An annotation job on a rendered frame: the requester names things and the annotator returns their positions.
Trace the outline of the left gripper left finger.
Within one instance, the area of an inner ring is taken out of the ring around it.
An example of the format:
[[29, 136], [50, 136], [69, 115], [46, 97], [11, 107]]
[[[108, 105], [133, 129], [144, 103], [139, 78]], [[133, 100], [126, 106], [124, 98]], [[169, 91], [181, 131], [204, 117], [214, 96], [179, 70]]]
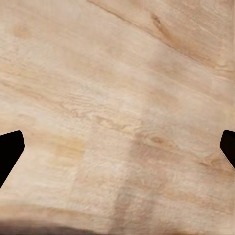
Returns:
[[0, 188], [25, 149], [20, 130], [0, 136]]

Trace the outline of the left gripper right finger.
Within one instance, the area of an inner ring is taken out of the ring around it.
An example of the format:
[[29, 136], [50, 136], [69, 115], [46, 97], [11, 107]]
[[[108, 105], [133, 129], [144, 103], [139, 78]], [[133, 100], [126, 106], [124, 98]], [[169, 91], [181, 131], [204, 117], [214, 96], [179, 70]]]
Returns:
[[225, 157], [231, 162], [235, 168], [235, 132], [225, 130], [220, 141], [220, 148]]

